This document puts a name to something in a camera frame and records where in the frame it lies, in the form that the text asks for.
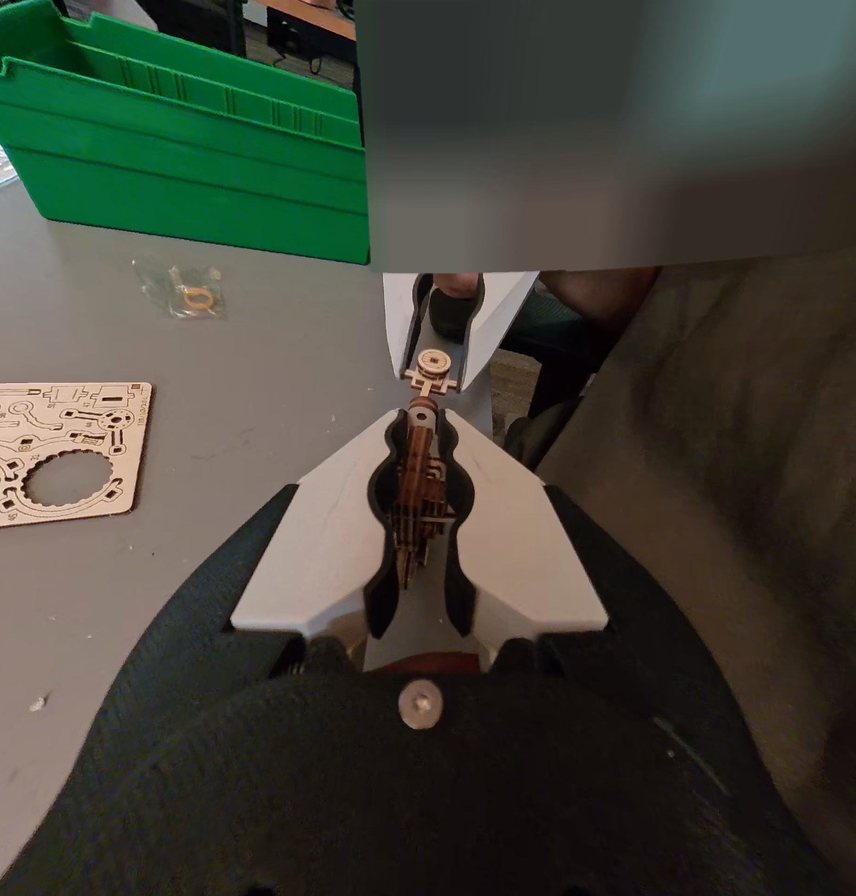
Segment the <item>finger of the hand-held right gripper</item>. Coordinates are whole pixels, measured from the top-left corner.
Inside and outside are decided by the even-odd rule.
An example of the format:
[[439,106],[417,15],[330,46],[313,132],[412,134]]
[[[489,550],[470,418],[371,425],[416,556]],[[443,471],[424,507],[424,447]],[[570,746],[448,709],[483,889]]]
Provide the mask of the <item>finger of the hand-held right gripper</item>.
[[382,287],[389,355],[394,374],[402,380],[421,337],[433,275],[383,273]]
[[466,323],[457,389],[468,390],[489,364],[532,291],[539,272],[483,273]]

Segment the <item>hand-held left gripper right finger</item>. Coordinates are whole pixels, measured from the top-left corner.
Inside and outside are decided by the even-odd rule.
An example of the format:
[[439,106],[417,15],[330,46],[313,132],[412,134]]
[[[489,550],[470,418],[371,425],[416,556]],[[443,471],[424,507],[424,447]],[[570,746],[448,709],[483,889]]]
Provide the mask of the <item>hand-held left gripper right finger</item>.
[[475,590],[476,639],[596,632],[609,616],[543,482],[454,411],[452,461],[473,489],[449,540]]

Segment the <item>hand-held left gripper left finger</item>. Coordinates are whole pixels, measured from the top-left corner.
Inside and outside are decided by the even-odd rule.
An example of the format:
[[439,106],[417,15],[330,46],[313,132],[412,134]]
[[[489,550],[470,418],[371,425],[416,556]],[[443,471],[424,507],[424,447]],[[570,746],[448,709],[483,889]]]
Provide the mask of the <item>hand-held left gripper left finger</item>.
[[368,486],[390,456],[386,432],[397,417],[387,412],[298,481],[232,613],[236,630],[367,638],[364,588],[385,549]]

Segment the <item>small wooden disc part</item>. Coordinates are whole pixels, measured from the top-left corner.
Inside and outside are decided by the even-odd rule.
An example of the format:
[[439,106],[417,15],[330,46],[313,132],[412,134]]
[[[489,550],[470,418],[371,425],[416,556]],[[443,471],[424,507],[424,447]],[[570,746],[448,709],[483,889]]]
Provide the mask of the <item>small wooden disc part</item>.
[[422,398],[458,392],[459,382],[452,378],[452,359],[443,350],[424,350],[416,358],[414,368],[404,371],[404,379]]

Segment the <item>assembled wooden puzzle model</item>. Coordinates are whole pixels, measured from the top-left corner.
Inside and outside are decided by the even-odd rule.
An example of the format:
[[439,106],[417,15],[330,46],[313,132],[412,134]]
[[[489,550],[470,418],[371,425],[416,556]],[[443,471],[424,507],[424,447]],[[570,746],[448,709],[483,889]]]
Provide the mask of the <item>assembled wooden puzzle model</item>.
[[447,500],[447,464],[441,459],[438,402],[413,398],[386,431],[391,448],[389,522],[400,589],[409,590],[429,565],[456,512]]

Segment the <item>grey desk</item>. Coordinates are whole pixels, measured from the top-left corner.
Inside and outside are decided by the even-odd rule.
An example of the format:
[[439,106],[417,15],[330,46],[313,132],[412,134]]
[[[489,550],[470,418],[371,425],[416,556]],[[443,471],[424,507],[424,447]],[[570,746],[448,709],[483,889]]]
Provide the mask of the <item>grey desk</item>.
[[[175,320],[132,263],[214,267]],[[153,385],[134,509],[0,530],[0,876],[140,635],[212,551],[408,391],[367,267],[48,221],[0,189],[0,384]]]

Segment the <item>person's trouser leg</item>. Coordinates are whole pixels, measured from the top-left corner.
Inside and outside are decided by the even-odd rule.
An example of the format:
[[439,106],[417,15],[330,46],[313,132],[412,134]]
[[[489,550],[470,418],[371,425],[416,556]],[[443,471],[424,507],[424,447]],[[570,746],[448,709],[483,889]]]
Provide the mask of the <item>person's trouser leg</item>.
[[856,247],[664,269],[537,471],[688,616],[856,894]]

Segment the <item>wooden sheet with gear holes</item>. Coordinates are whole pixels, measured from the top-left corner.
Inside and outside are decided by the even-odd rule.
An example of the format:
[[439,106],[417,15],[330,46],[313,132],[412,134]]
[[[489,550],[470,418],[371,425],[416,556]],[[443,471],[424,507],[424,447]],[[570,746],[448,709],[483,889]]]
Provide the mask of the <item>wooden sheet with gear holes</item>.
[[[0,384],[0,529],[131,511],[153,387],[129,382]],[[44,504],[28,482],[63,457],[96,456],[109,476],[88,497]]]

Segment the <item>clear plastic bag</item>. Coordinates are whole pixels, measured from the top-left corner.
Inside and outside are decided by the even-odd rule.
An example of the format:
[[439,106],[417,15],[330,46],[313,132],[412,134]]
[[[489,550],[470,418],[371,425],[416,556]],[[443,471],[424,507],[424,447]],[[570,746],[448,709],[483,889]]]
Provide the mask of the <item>clear plastic bag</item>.
[[[220,319],[225,314],[222,275],[214,267],[167,264],[153,257],[140,257],[132,263],[144,296],[162,313],[175,320]],[[216,297],[214,308],[193,311],[187,308],[180,293],[181,287],[207,287]]]

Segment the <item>green plastic bin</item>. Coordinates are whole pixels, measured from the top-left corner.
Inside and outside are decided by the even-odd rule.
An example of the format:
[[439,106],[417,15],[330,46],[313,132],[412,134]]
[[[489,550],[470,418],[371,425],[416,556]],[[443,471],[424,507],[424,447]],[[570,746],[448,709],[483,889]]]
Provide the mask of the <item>green plastic bin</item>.
[[351,91],[53,2],[0,7],[0,144],[43,218],[369,261]]

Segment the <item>wooden background table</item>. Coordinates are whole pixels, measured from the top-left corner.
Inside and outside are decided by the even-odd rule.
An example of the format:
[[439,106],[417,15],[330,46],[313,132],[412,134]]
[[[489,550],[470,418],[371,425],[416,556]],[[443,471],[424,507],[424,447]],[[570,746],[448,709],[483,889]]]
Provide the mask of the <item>wooden background table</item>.
[[314,6],[304,1],[256,1],[256,4],[305,21],[335,36],[355,42],[355,23],[335,8]]

